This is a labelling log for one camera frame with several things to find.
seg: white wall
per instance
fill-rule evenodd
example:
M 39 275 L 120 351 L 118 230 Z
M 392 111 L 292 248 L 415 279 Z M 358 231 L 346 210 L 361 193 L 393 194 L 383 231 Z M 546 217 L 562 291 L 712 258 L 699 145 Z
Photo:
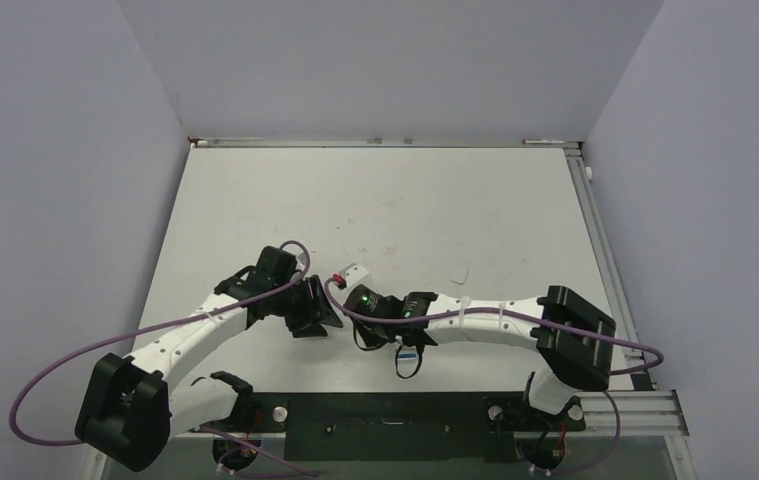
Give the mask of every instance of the white wall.
M 74 478 L 7 413 L 62 354 L 139 317 L 187 141 L 112 0 L 0 4 L 0 478 Z M 24 428 L 71 438 L 93 361 L 38 386 Z
M 701 478 L 759 478 L 759 2 L 667 0 L 585 153 Z
M 118 0 L 191 135 L 584 140 L 661 0 Z

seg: purple cable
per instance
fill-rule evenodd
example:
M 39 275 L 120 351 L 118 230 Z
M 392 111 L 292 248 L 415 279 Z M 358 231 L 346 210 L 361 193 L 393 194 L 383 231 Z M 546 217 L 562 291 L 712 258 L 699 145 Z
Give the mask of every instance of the purple cable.
M 332 284 L 333 282 L 334 280 L 330 278 L 330 279 L 327 279 L 323 283 L 323 291 L 326 293 L 326 297 L 328 297 L 332 305 L 337 307 L 341 312 L 343 312 L 344 315 L 355 320 L 360 320 L 362 322 L 378 323 L 378 324 L 384 324 L 384 325 L 402 325 L 402 324 L 408 324 L 408 323 L 419 323 L 419 322 L 429 322 L 432 320 L 440 320 L 442 318 L 455 317 L 459 314 L 459 310 L 454 310 L 451 312 L 435 313 L 433 315 L 423 315 L 421 317 L 410 317 L 410 318 L 368 317 L 367 315 L 362 315 L 360 313 L 353 312 L 352 310 L 349 310 L 348 308 L 341 305 L 341 303 L 338 302 L 335 299 L 335 297 L 332 296 L 332 292 L 329 290 L 329 285 Z M 658 366 L 665 360 L 665 356 L 662 354 L 662 352 L 659 351 L 659 349 L 655 347 L 651 347 L 649 345 L 644 345 L 643 343 L 630 342 L 629 340 L 621 340 L 619 338 L 607 337 L 605 335 L 601 335 L 596 332 L 589 332 L 589 331 L 582 330 L 579 328 L 569 327 L 567 325 L 562 325 L 559 323 L 551 322 L 549 320 L 544 320 L 543 318 L 535 318 L 529 315 L 524 315 L 522 313 L 512 312 L 511 310 L 500 310 L 499 308 L 494 308 L 494 307 L 473 307 L 473 308 L 465 309 L 464 312 L 465 313 L 491 313 L 491 314 L 497 314 L 497 315 L 502 314 L 502 315 L 505 315 L 506 317 L 512 317 L 518 320 L 525 320 L 527 322 L 537 323 L 538 325 L 541 325 L 542 327 L 552 328 L 553 330 L 561 330 L 563 332 L 568 332 L 568 333 L 579 335 L 582 337 L 588 337 L 588 338 L 591 338 L 603 343 L 610 343 L 612 345 L 618 345 L 621 347 L 634 348 L 636 350 L 641 350 L 642 352 L 652 353 L 653 355 L 656 356 L 655 360 L 644 363 L 642 365 L 624 368 L 622 370 L 613 370 L 611 372 L 611 375 L 625 375 L 628 373 L 643 372 L 644 370 L 649 370 L 655 366 Z
M 288 467 L 288 468 L 290 468 L 291 470 L 293 470 L 295 472 L 295 473 L 285 472 L 285 473 L 255 473 L 255 474 L 245 473 L 245 474 L 240 475 L 240 476 L 247 476 L 249 478 L 283 478 L 283 477 L 293 477 L 293 476 L 317 478 L 318 476 L 320 476 L 318 473 L 308 471 L 308 470 L 300 467 L 299 465 L 295 465 L 295 464 L 293 464 L 293 463 L 285 460 L 284 458 L 277 457 L 276 455 L 273 455 L 272 453 L 267 453 L 264 450 L 262 450 L 262 449 L 258 448 L 257 446 L 253 445 L 252 443 L 244 440 L 243 438 L 239 438 L 239 437 L 236 437 L 234 435 L 230 435 L 230 434 L 228 434 L 226 432 L 221 432 L 220 430 L 216 430 L 216 429 L 211 428 L 211 427 L 199 427 L 199 431 L 200 432 L 205 432 L 205 433 L 213 433 L 214 435 L 217 435 L 219 437 L 223 437 L 226 440 L 231 440 L 231 441 L 233 441 L 233 442 L 235 442 L 238 445 L 241 445 L 243 447 L 251 448 L 251 449 L 255 450 L 256 452 L 258 452 L 258 454 L 261 455 L 262 457 L 267 457 L 270 460 L 273 460 L 274 462 L 276 462 L 276 463 L 278 463 L 280 465 Z M 220 459 L 217 461 L 217 463 L 223 463 L 223 459 L 226 456 L 228 456 L 232 451 L 226 452 L 224 455 L 222 455 L 220 457 Z
M 240 302 L 235 302 L 231 305 L 226 305 L 225 307 L 214 309 L 208 313 L 200 313 L 199 315 L 194 315 L 192 317 L 180 318 L 178 320 L 173 320 L 166 323 L 160 323 L 158 325 L 152 325 L 146 328 L 141 328 L 140 330 L 135 330 L 133 332 L 117 335 L 116 337 L 111 337 L 109 339 L 102 340 L 101 342 L 96 342 L 86 347 L 82 347 L 76 350 L 75 352 L 64 355 L 58 360 L 52 362 L 52 364 L 49 365 L 48 367 L 41 370 L 40 373 L 38 373 L 37 375 L 35 375 L 34 378 L 29 380 L 29 382 L 26 383 L 26 386 L 24 386 L 23 389 L 20 390 L 20 393 L 18 393 L 17 396 L 14 398 L 14 403 L 11 405 L 11 410 L 8 412 L 8 427 L 11 428 L 11 431 L 14 432 L 14 435 L 19 437 L 21 440 L 34 444 L 34 445 L 41 445 L 44 447 L 67 447 L 70 445 L 81 445 L 82 441 L 77 438 L 74 438 L 72 440 L 44 440 L 42 438 L 33 437 L 29 435 L 28 433 L 24 432 L 20 428 L 20 426 L 17 424 L 17 412 L 20 410 L 20 406 L 22 405 L 23 400 L 26 398 L 26 395 L 29 394 L 29 392 L 32 390 L 32 388 L 34 388 L 35 385 L 38 384 L 38 382 L 43 380 L 47 375 L 52 373 L 55 369 L 57 369 L 61 365 L 64 365 L 70 360 L 76 357 L 80 357 L 84 355 L 85 353 L 91 352 L 98 348 L 111 345 L 112 343 L 121 342 L 129 338 L 134 338 L 134 337 L 137 337 L 138 335 L 143 335 L 145 333 L 155 332 L 157 330 L 163 330 L 165 328 L 176 327 L 179 325 L 185 325 L 188 323 L 197 322 L 199 320 L 205 320 L 208 318 L 209 315 L 211 316 L 219 315 L 223 312 L 228 312 L 236 308 L 244 307 L 253 302 L 257 302 L 259 300 L 272 297 L 273 295 L 276 295 L 278 293 L 281 293 L 293 287 L 294 285 L 299 283 L 308 273 L 308 269 L 311 266 L 311 256 L 308 254 L 308 249 L 305 248 L 305 245 L 303 245 L 302 243 L 296 240 L 288 240 L 287 242 L 283 243 L 279 248 L 285 248 L 289 245 L 295 245 L 299 247 L 302 250 L 303 254 L 305 255 L 305 268 L 303 268 L 302 272 L 300 272 L 299 275 L 291 279 L 290 282 L 286 283 L 285 285 L 282 285 L 281 287 L 270 290 L 269 292 L 265 292 L 260 295 L 256 295 L 254 297 L 241 300 Z
M 583 463 L 582 465 L 576 465 L 573 467 L 568 468 L 560 468 L 558 470 L 549 470 L 549 475 L 564 475 L 566 473 L 576 473 L 580 470 L 585 470 L 586 468 L 591 468 L 596 465 L 598 465 L 600 462 L 608 458 L 609 455 L 612 454 L 613 451 L 615 451 L 615 448 L 617 447 L 618 443 L 620 442 L 620 411 L 617 408 L 617 403 L 615 403 L 615 399 L 612 398 L 612 396 L 609 394 L 609 392 L 603 392 L 603 395 L 606 396 L 606 398 L 609 399 L 609 402 L 612 404 L 612 409 L 615 411 L 615 436 L 612 438 L 612 443 L 609 444 L 609 448 L 606 449 L 605 452 L 602 453 L 599 457 L 595 458 L 594 460 L 591 460 L 590 462 Z M 548 472 L 547 469 L 541 468 L 538 466 L 533 465 L 536 471 L 538 472 Z

